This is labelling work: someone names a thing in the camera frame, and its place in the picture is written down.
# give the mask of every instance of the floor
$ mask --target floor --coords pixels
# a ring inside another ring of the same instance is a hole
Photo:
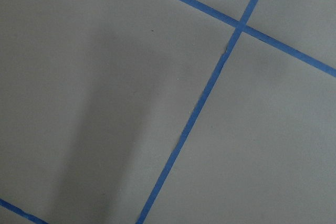
[[[0,5],[1,223],[336,222],[335,0]]]

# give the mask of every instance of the blue grid line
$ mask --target blue grid line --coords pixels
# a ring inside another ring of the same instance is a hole
[[[0,199],[0,206],[3,206],[4,208],[7,208],[8,210],[26,218],[27,220],[30,220],[31,222],[35,224],[48,224],[44,220],[41,220],[40,218],[37,218],[34,215],[28,214],[24,212],[22,209],[12,205],[11,203],[8,203],[4,201],[3,199]]]
[[[235,28],[238,28],[238,29],[242,29],[243,32],[327,73],[327,74],[330,74],[331,76],[333,77],[336,77],[336,69],[331,67],[331,66],[328,66],[327,64],[311,57],[311,56],[308,56],[306,54],[304,54],[303,52],[300,52],[288,45],[286,45],[285,43],[282,43],[250,26],[247,26],[246,24],[241,24],[241,21],[237,21],[236,19],[228,16],[228,15],[225,15],[197,0],[180,0],[182,1],[183,3],[187,4],[187,5],[190,5],[198,10],[200,10],[201,12],[204,12],[230,26],[233,26]]]
[[[201,97],[199,98],[192,114],[190,115],[188,121],[187,121],[187,124],[186,126],[184,127],[183,131],[182,131],[182,134],[179,138],[179,141],[177,142],[174,150],[171,152],[165,166],[163,167],[162,171],[161,171],[161,174],[159,175],[145,205],[143,206],[142,210],[141,210],[141,213],[138,217],[138,220],[136,221],[136,224],[143,224],[143,222],[145,221],[151,207],[153,206],[165,180],[167,179],[168,177],[168,174],[170,172],[170,170],[172,169],[185,141],[187,140],[188,136],[189,136],[189,133],[190,131],[192,130],[207,98],[209,97],[211,91],[212,91],[212,88],[214,87],[228,57],[230,56],[232,50],[234,49],[240,35],[242,34],[243,32],[243,27],[246,25],[248,19],[250,18],[255,6],[257,5],[257,2],[258,0],[250,0],[239,23],[238,23],[238,26],[236,27],[235,31],[233,32],[228,44],[227,44],[227,47],[226,47],[226,50],[225,52],[222,54],[222,56],[220,57],[213,73],[211,74],[211,77],[210,79],[208,80],[208,83],[206,84],[203,92],[202,92],[202,95]]]

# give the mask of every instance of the concrete floor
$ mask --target concrete floor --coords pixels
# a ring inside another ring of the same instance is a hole
[[[198,1],[240,19],[249,0]],[[234,28],[178,0],[0,5],[0,198],[135,223]],[[259,0],[248,25],[336,67],[335,12]],[[145,223],[336,222],[335,99],[334,77],[243,33]]]

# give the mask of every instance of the gray floor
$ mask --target gray floor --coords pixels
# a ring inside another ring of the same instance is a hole
[[[239,19],[249,0],[199,1]],[[0,198],[134,223],[234,29],[177,0],[0,5]],[[335,8],[260,0],[248,24],[335,67]],[[145,223],[336,222],[335,98],[335,78],[243,34]]]

